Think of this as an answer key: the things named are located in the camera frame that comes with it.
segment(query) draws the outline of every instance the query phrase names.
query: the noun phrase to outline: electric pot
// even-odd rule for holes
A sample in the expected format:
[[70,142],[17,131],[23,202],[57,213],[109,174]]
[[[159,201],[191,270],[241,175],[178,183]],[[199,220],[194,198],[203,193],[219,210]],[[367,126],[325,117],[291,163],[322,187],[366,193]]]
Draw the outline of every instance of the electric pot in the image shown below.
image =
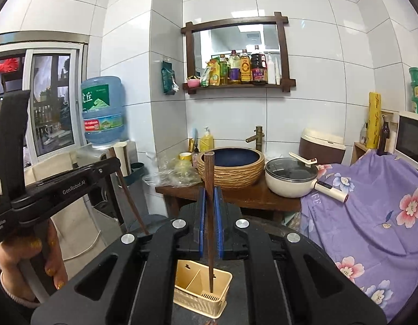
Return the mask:
[[349,196],[346,193],[317,179],[316,159],[306,160],[293,153],[289,155],[292,158],[277,158],[266,164],[265,178],[271,191],[282,197],[299,198],[316,189],[342,203],[347,201]]

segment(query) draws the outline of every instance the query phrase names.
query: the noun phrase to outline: purple floral cloth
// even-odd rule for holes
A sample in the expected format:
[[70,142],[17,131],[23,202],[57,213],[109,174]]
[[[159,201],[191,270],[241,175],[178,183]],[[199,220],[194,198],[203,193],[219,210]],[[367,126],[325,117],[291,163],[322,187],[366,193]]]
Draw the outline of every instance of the purple floral cloth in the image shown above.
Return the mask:
[[418,171],[396,155],[369,151],[350,167],[320,165],[319,176],[349,198],[302,197],[300,232],[390,321],[418,285]]

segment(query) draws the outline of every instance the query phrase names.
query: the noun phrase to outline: mirror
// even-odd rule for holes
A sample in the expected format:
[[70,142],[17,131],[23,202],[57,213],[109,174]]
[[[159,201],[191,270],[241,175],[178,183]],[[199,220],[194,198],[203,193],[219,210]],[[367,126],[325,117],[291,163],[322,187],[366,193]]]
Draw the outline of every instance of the mirror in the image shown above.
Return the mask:
[[275,24],[239,25],[196,31],[194,38],[195,74],[203,73],[206,63],[220,54],[228,58],[231,50],[236,50],[238,55],[246,49],[249,54],[254,52],[254,46],[259,45],[259,50],[278,58],[280,62],[280,45],[278,31]]

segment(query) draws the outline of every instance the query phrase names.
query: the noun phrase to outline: microwave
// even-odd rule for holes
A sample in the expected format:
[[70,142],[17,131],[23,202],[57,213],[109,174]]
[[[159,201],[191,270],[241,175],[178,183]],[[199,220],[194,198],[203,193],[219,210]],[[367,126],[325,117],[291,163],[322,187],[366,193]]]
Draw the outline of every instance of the microwave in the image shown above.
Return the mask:
[[418,170],[418,113],[400,113],[394,153]]

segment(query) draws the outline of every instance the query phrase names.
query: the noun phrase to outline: sleeve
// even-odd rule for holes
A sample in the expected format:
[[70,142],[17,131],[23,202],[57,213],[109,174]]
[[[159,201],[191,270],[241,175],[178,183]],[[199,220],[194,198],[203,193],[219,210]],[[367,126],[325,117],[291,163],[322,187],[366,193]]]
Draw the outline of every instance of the sleeve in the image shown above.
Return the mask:
[[0,280],[0,324],[28,325],[34,309],[15,302],[7,294]]

